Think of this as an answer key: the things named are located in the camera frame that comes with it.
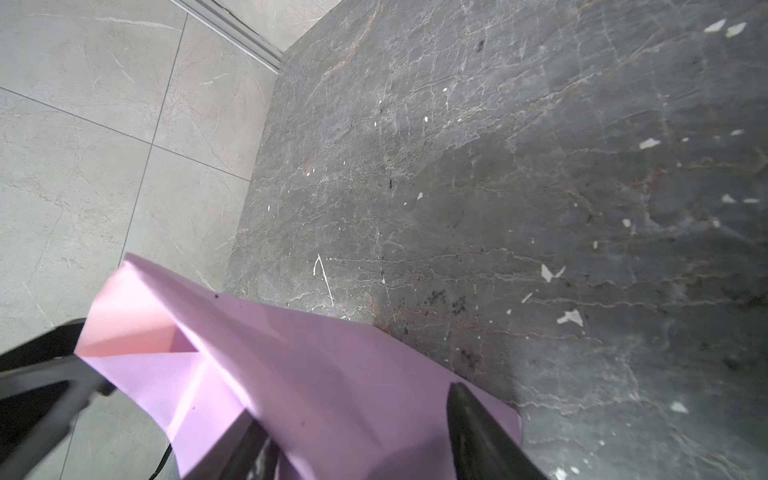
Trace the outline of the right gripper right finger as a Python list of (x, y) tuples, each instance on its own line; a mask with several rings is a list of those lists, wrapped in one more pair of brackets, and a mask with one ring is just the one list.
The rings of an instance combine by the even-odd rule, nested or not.
[(458, 479), (546, 479), (465, 384), (450, 385), (446, 410)]

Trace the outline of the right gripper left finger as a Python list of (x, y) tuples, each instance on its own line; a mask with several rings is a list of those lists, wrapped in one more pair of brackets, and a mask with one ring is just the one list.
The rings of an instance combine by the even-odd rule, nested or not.
[(235, 422), (221, 439), (216, 479), (277, 478), (280, 448), (254, 419)]

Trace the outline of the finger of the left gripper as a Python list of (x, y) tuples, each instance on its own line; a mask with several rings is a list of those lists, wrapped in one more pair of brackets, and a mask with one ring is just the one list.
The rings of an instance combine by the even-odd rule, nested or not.
[(72, 356), (85, 321), (85, 318), (71, 320), (3, 353), (1, 371), (12, 371)]
[(112, 385), (77, 356), (1, 373), (1, 477), (23, 479), (71, 430), (98, 392)]

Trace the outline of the pink wrapping paper sheet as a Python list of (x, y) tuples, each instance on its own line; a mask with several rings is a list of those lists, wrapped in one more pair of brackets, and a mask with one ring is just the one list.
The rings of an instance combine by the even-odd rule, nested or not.
[(221, 439), (244, 419), (278, 444), (281, 479), (458, 479), (452, 383), (522, 438), (509, 405), (373, 326), (238, 299), (135, 255), (75, 352), (166, 433), (184, 479), (216, 479)]

